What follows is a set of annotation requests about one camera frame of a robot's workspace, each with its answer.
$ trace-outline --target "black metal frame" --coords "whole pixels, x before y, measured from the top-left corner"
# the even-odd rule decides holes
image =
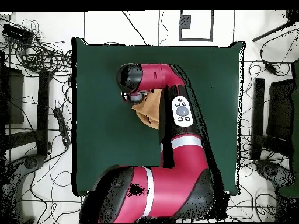
[[[264,92],[265,80],[256,78],[253,85],[252,147],[250,159],[259,160],[262,148],[292,157],[294,150],[291,141],[263,135]]]

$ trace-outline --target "floor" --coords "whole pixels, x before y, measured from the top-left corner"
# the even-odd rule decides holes
[[[284,32],[277,32],[255,43],[252,39],[274,29],[277,26],[286,22],[283,10],[215,10],[214,11],[214,31],[213,42],[205,41],[179,41],[179,11],[145,11],[145,12],[126,12],[135,28],[142,34],[146,43],[157,46],[174,46],[174,45],[187,45],[187,46],[222,46],[227,47],[233,41],[246,42],[246,49],[244,53],[244,91],[248,90],[248,95],[244,93],[242,112],[242,134],[244,135],[243,141],[245,141],[244,149],[250,149],[245,138],[250,135],[248,127],[251,126],[251,111],[252,107],[252,87],[248,87],[251,84],[251,80],[258,75],[265,79],[265,101],[269,97],[269,85],[272,82],[280,81],[291,78],[290,75],[277,77],[266,71],[264,66],[256,61],[260,59],[259,50],[262,45],[282,33],[292,30],[295,27],[284,30]],[[190,30],[182,33],[182,37],[206,39],[209,37],[210,30],[210,15],[205,11],[184,11],[184,15],[192,16],[192,26]],[[105,42],[118,42],[120,44],[133,45],[144,44],[144,41],[140,35],[133,29],[130,22],[121,12],[35,12],[35,13],[13,13],[11,16],[11,22],[16,24],[24,24],[30,27],[32,24],[29,20],[35,20],[39,24],[39,29],[44,33],[45,42],[56,42],[56,45],[61,47],[63,52],[67,52],[71,49],[71,38],[82,37],[89,44],[102,44]],[[263,59],[267,61],[282,61],[293,62],[299,58],[298,40],[296,40],[289,53],[288,48],[296,38],[297,33],[290,33],[287,36],[281,37],[277,40],[269,42],[263,48]],[[286,74],[288,71],[288,65],[283,64],[281,71]],[[67,80],[66,76],[59,76],[60,81]],[[26,102],[32,102],[37,100],[37,82],[38,79],[26,77],[24,82],[24,97]],[[62,93],[62,83],[56,80],[51,81],[50,85],[50,107],[54,108],[55,105],[59,106],[64,100]],[[71,90],[69,92],[69,98],[71,101]],[[67,104],[68,110],[65,107],[64,118],[71,123],[72,106]],[[267,126],[267,103],[265,103],[265,122],[264,131]],[[36,110],[37,107],[34,104],[23,104],[24,112],[27,114],[33,128],[36,128]],[[22,125],[13,125],[11,128],[30,128],[28,122],[24,121]],[[57,135],[59,135],[58,122],[53,115],[49,116],[49,140],[52,141]],[[20,130],[11,130],[11,133],[18,132]],[[25,145],[19,148],[12,149],[6,154],[7,159],[14,160],[25,154],[26,151],[35,147],[35,144]],[[53,142],[53,150],[51,151],[52,157],[60,154],[64,150],[61,138],[58,137]],[[262,156],[266,158],[269,153],[263,152]],[[51,163],[46,163],[40,170],[36,172],[36,178],[34,180],[33,191],[41,199],[48,201],[47,210],[40,219],[40,223],[54,222],[54,219],[58,223],[78,223],[79,209],[81,206],[82,198],[76,197],[71,190],[70,186],[70,173],[72,169],[72,156],[71,149],[63,154],[59,159],[53,159]],[[277,159],[280,162],[282,155],[275,154],[272,159]],[[282,165],[288,167],[288,160],[282,160]],[[250,161],[242,159],[242,164],[247,165]],[[261,178],[257,172],[254,171],[254,165],[244,166],[240,171],[240,188],[241,194],[239,196],[231,197],[227,214],[230,216],[226,219],[226,222],[260,222],[257,213],[253,208],[253,202],[259,194],[268,193],[275,196],[273,186]],[[22,204],[23,211],[26,216],[35,216],[37,222],[40,215],[44,212],[45,203],[35,198],[29,191],[30,183],[33,176],[29,175],[23,186]],[[272,208],[268,211],[267,206],[271,205],[275,208],[275,200],[267,195],[261,196],[258,199],[259,217],[263,222],[273,221],[271,214]],[[51,216],[51,212],[54,211],[54,219]],[[190,220],[179,220],[178,222],[190,222]]]

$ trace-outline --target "power cord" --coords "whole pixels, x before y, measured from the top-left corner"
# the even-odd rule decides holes
[[[289,33],[293,33],[293,32],[296,32],[296,31],[299,31],[299,29],[294,29],[294,30],[291,30],[291,31],[287,31],[287,32],[285,32],[285,33],[283,33],[283,34],[281,34],[281,35],[275,37],[275,38],[272,38],[272,39],[268,40],[267,42],[265,42],[265,43],[263,44],[262,48],[260,49],[260,58],[261,58],[261,60],[263,61],[264,65],[265,65],[265,68],[266,68],[271,74],[274,74],[274,75],[277,75],[277,76],[284,76],[284,75],[287,75],[287,74],[289,73],[289,71],[290,71],[290,65],[288,64],[288,72],[287,72],[287,73],[283,73],[283,75],[278,75],[279,72],[282,73],[282,71],[281,71],[281,65],[282,65],[283,61],[286,59],[287,54],[290,52],[292,45],[294,44],[294,42],[296,41],[296,39],[298,39],[299,33],[297,34],[297,36],[295,37],[295,39],[294,39],[293,42],[291,43],[290,48],[289,48],[288,51],[287,51],[287,54],[284,56],[283,60],[281,61],[280,65],[279,65],[279,71],[276,70],[276,68],[272,65],[271,62],[267,62],[267,61],[265,61],[265,60],[263,59],[263,57],[262,57],[262,53],[263,53],[263,48],[264,48],[264,46],[265,46],[267,43],[269,43],[270,41],[272,41],[272,40],[275,40],[275,39],[277,39],[277,38],[279,38],[279,37],[285,36],[285,35],[287,35],[287,34],[289,34]]]
[[[123,13],[124,16],[128,19],[128,21],[130,22],[130,24],[132,25],[132,27],[135,29],[135,31],[140,35],[140,37],[142,38],[144,44],[148,46],[148,43],[145,42],[143,36],[142,36],[141,33],[136,29],[136,27],[133,25],[133,23],[131,22],[130,18],[127,16],[127,14],[124,13],[124,11],[122,11],[122,13]]]

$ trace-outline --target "black stand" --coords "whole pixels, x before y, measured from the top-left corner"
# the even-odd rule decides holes
[[[278,89],[281,84],[281,98],[284,100],[289,100],[289,98],[285,97],[285,94],[288,94],[288,90],[286,90],[286,86],[294,84],[293,79],[281,81],[277,83],[272,83],[271,87],[276,86]],[[260,155],[262,153],[262,148],[268,149],[270,151],[274,151],[276,153],[281,153],[284,156],[292,157],[293,155],[293,145],[290,141],[290,135],[286,134],[288,129],[284,129],[284,125],[288,125],[291,122],[291,116],[289,116],[290,120],[283,116],[277,116],[276,119],[273,118],[275,114],[275,108],[279,108],[279,102],[283,102],[283,99],[279,99],[277,94],[270,95],[270,107],[269,107],[269,119],[268,119],[268,128],[267,128],[267,136],[263,135],[263,112],[264,112],[264,92],[265,92],[265,80],[261,78],[256,78],[253,84],[253,109],[252,109],[252,139],[251,139],[251,152],[250,159],[251,160],[259,160]],[[280,128],[273,128],[271,123],[277,123],[277,118],[281,119]]]
[[[283,30],[283,29],[285,29],[285,28],[287,28],[287,27],[292,26],[292,25],[295,24],[297,21],[299,21],[299,12],[298,12],[298,10],[287,10],[286,17],[287,17],[287,19],[288,19],[288,21],[287,21],[286,24],[281,25],[281,26],[279,26],[279,27],[277,27],[277,28],[275,28],[275,29],[273,29],[273,30],[271,30],[271,31],[269,31],[269,32],[267,32],[267,33],[265,33],[265,34],[263,34],[263,35],[257,37],[257,38],[254,38],[254,39],[252,40],[252,42],[256,42],[256,41],[258,41],[258,40],[261,40],[261,39],[263,39],[263,38],[269,36],[270,34],[273,34],[273,33],[277,32],[277,31],[280,31],[280,30]]]
[[[52,75],[48,71],[39,73],[37,131],[5,135],[9,105],[13,103],[9,94],[9,67],[5,65],[4,57],[4,52],[0,52],[0,175],[2,176],[0,179],[0,222],[33,223],[33,218],[24,220],[22,216],[22,188],[27,175],[44,165],[44,159],[51,148],[48,143],[48,98]],[[36,142],[36,155],[22,157],[11,164],[5,164],[5,151],[32,142]]]

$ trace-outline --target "black border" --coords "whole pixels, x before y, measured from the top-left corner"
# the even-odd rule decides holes
[[[180,10],[180,21],[182,20],[183,11]],[[182,25],[180,23],[179,28],[179,41],[207,41],[213,42],[213,35],[214,35],[214,11],[211,10],[211,30],[210,30],[210,38],[182,38]]]

